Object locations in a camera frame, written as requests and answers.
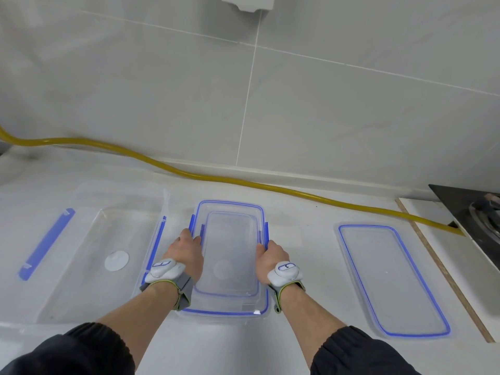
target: black glass cooktop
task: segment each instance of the black glass cooktop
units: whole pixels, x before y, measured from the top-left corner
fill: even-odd
[[[429,187],[500,270],[500,205],[495,198],[500,194],[434,184]]]

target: black jacket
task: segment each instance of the black jacket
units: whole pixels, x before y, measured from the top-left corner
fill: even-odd
[[[0,375],[133,375],[134,360],[110,328],[84,323],[14,359]],[[354,327],[336,331],[316,353],[312,375],[418,375],[390,345]]]

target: forearm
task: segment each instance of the forearm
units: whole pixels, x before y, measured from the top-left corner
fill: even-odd
[[[178,289],[168,282],[150,285],[143,293],[97,320],[120,335],[134,358],[135,368],[149,342],[178,300]]]
[[[315,302],[298,285],[287,286],[280,302],[310,368],[321,345],[346,324]]]

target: tile wall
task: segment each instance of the tile wall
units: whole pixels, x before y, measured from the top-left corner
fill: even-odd
[[[163,158],[500,191],[500,0],[0,0],[0,116]]]

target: person's left hand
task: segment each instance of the person's left hand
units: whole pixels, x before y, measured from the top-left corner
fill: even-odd
[[[203,272],[203,255],[200,242],[201,237],[191,238],[189,229],[180,232],[177,238],[169,247],[162,259],[172,258],[176,262],[186,266],[184,272],[187,273],[196,283]]]

